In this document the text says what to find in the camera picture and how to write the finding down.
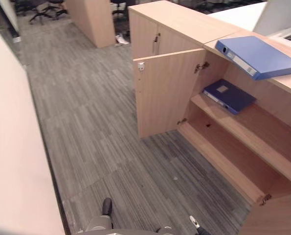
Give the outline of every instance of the door handle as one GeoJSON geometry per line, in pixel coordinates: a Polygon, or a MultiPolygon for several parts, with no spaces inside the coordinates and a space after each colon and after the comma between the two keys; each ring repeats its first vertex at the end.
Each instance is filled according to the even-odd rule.
{"type": "Polygon", "coordinates": [[[155,45],[156,45],[157,41],[158,41],[158,36],[156,35],[154,40],[153,40],[152,53],[155,53],[155,45]]]}
{"type": "Polygon", "coordinates": [[[156,48],[156,45],[157,45],[157,42],[159,42],[158,41],[159,37],[160,37],[160,33],[158,33],[153,40],[153,46],[152,46],[152,53],[153,54],[158,54],[158,48],[156,48]]]}

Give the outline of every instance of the office chair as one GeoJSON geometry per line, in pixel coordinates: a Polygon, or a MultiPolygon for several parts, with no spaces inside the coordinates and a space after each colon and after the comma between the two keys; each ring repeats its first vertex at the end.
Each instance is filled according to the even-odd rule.
{"type": "Polygon", "coordinates": [[[119,10],[120,4],[121,3],[126,3],[126,0],[111,0],[112,3],[117,4],[117,10],[113,11],[112,14],[124,14],[126,15],[126,8],[127,5],[125,6],[125,8],[123,10],[119,10]]]}
{"type": "Polygon", "coordinates": [[[49,14],[47,14],[46,12],[40,12],[38,10],[38,6],[45,3],[46,0],[30,0],[33,8],[35,9],[36,11],[36,14],[29,20],[29,23],[32,24],[32,21],[34,19],[36,19],[38,16],[39,16],[39,19],[40,19],[40,23],[43,25],[43,21],[42,21],[42,17],[45,16],[45,17],[48,17],[48,18],[53,18],[52,16],[50,16],[49,14]]]}
{"type": "Polygon", "coordinates": [[[112,14],[123,14],[127,18],[129,18],[128,15],[128,6],[136,5],[136,0],[111,0],[112,3],[117,4],[117,10],[113,11],[112,14]],[[125,3],[125,8],[123,10],[119,10],[120,4],[125,3]]]}
{"type": "Polygon", "coordinates": [[[31,2],[29,0],[10,0],[14,3],[16,15],[22,12],[23,16],[26,16],[27,11],[34,10],[31,2]]]}
{"type": "Polygon", "coordinates": [[[68,14],[67,10],[62,7],[62,3],[64,0],[47,0],[48,6],[43,9],[44,12],[47,11],[54,11],[55,12],[55,19],[58,19],[58,16],[62,14],[68,14]]]}

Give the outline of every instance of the wooden shelf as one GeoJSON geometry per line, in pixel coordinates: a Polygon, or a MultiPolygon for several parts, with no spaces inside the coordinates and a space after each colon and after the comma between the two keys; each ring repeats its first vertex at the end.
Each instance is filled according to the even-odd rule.
{"type": "Polygon", "coordinates": [[[274,169],[215,121],[212,123],[206,114],[195,115],[193,121],[179,127],[179,132],[250,203],[265,196],[280,177],[274,169]]]}
{"type": "Polygon", "coordinates": [[[291,128],[253,104],[233,115],[203,94],[191,101],[291,181],[291,128]]]}

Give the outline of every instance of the wooden partition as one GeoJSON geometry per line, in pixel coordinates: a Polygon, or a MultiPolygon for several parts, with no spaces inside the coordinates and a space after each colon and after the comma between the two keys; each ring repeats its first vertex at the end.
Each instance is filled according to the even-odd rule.
{"type": "Polygon", "coordinates": [[[96,47],[115,44],[115,29],[109,0],[65,0],[74,23],[96,47]]]}

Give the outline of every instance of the floor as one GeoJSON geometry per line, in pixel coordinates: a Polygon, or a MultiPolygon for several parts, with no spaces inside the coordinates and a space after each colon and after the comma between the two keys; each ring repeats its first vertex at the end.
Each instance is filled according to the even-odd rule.
{"type": "Polygon", "coordinates": [[[235,235],[250,205],[177,131],[137,135],[130,46],[95,48],[68,16],[19,17],[22,62],[72,234],[114,202],[115,228],[170,225],[193,235],[193,215],[235,235]]]}

